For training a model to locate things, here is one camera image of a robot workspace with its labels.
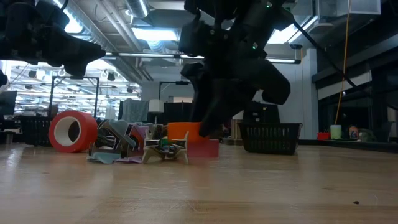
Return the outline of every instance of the red tape roll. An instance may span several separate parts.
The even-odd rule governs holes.
[[[77,122],[79,133],[77,138],[69,137],[69,129]],[[90,143],[97,138],[98,130],[95,119],[79,111],[64,111],[53,119],[49,129],[51,145],[59,152],[81,152],[87,150]]]

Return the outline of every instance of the lamp shade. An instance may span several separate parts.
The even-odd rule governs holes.
[[[232,117],[235,120],[243,120],[243,111],[237,113],[235,116]]]
[[[159,99],[149,100],[148,112],[163,113],[164,112],[164,102]]]

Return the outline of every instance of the black basket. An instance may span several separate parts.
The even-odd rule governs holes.
[[[26,144],[50,147],[49,129],[51,118],[20,116],[22,134]]]
[[[293,155],[299,144],[301,124],[240,123],[247,152]]]

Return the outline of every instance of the wooden table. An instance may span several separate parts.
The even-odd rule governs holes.
[[[396,154],[299,147],[273,156],[221,146],[220,158],[189,166],[85,157],[2,147],[0,223],[398,223]]]

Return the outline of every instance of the wire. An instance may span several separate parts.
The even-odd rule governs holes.
[[[346,74],[346,69],[347,69],[347,51],[348,51],[348,35],[349,35],[349,15],[351,14],[351,3],[352,0],[349,0],[349,5],[348,5],[348,13],[347,13],[347,23],[346,23],[346,43],[344,47],[344,65],[343,65],[343,74]],[[344,76],[341,77],[341,90],[340,90],[340,96],[338,98],[338,104],[337,104],[337,112],[336,112],[336,118],[335,118],[335,125],[337,124],[337,119],[338,115],[340,112],[340,106],[341,106],[341,99],[343,98],[343,90],[344,90]]]
[[[65,2],[63,3],[63,6],[61,7],[61,11],[63,11],[64,9],[67,8],[68,3],[69,3],[69,0],[65,0]]]
[[[20,75],[22,75],[22,73],[25,71],[25,69],[27,68],[28,65],[29,65],[29,63],[26,63],[26,65],[25,65],[25,67],[22,69],[22,71],[17,75],[17,77],[15,77],[15,78],[10,82],[10,84],[14,83],[14,81],[15,81]]]
[[[341,71],[337,65],[333,62],[333,60],[331,59],[331,57],[326,53],[325,50],[322,49],[321,46],[319,46],[319,44],[317,44],[315,42],[315,40],[303,29],[303,27],[300,26],[300,24],[298,24],[296,21],[293,21],[293,25],[305,36],[305,38],[308,39],[308,41],[322,54],[322,56],[328,61],[328,63],[336,70],[337,73],[339,73],[340,75],[342,75],[344,77],[344,79],[353,87],[353,89],[357,90],[357,91],[361,91],[362,93],[366,94],[366,95],[370,95],[370,93],[364,91],[363,89],[365,88],[365,86],[357,86],[355,83],[353,83],[353,81],[351,81],[351,79],[349,77],[347,77],[343,71]],[[394,110],[398,110],[398,107],[391,105],[390,103],[387,103],[387,106],[394,109]]]
[[[94,15],[95,15],[95,17],[97,18],[98,22],[104,22],[106,20],[106,16],[103,19],[98,18],[98,16],[97,16],[97,8],[98,8],[98,5],[95,5],[95,7],[94,7]]]

